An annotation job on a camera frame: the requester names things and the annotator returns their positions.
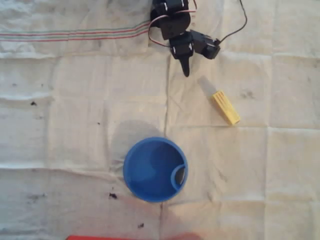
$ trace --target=red object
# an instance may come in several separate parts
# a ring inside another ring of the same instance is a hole
[[[112,237],[96,237],[96,236],[69,236],[66,240],[130,240],[130,239],[112,238]]]

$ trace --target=blue container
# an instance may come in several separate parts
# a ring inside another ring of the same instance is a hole
[[[186,183],[188,164],[182,150],[163,137],[146,138],[134,145],[124,160],[124,181],[138,198],[163,202]]]

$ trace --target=red stripe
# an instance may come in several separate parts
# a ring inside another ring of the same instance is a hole
[[[88,35],[88,34],[119,34],[119,33],[129,33],[137,31],[145,26],[148,26],[149,23],[145,23],[141,26],[136,28],[127,29],[127,30],[120,30],[120,31],[92,31],[92,32],[67,32],[67,33],[0,33],[0,36],[55,36],[55,35]]]
[[[97,37],[97,38],[68,38],[68,39],[0,39],[2,42],[63,42],[63,41],[81,41],[81,40],[103,40],[103,39],[131,39],[139,35],[147,33],[148,30],[139,32],[135,35],[130,36],[106,36],[106,37]]]

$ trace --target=black wire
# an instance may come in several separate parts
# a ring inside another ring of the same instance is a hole
[[[246,13],[245,7],[244,7],[244,5],[243,5],[243,3],[242,3],[242,0],[239,0],[239,1],[240,1],[241,8],[242,8],[242,10],[243,10],[243,14],[244,14],[244,17],[245,17],[244,25],[243,25],[242,27],[240,27],[237,31],[234,31],[234,32],[228,34],[227,36],[225,36],[224,38],[222,38],[222,40],[218,40],[218,39],[217,39],[218,45],[221,44],[224,40],[226,40],[226,39],[227,39],[228,37],[230,37],[231,35],[240,32],[242,29],[245,28],[245,26],[246,26],[247,23],[248,23],[248,17],[247,17],[247,13]]]

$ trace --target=wrinkled cloth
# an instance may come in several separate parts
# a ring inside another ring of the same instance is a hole
[[[238,0],[197,3],[190,27],[213,38],[244,22]],[[320,239],[320,1],[243,4],[246,28],[215,60],[195,54],[185,78],[148,41],[151,1],[0,3],[0,239]],[[188,162],[164,203],[123,181],[128,150],[151,136]]]

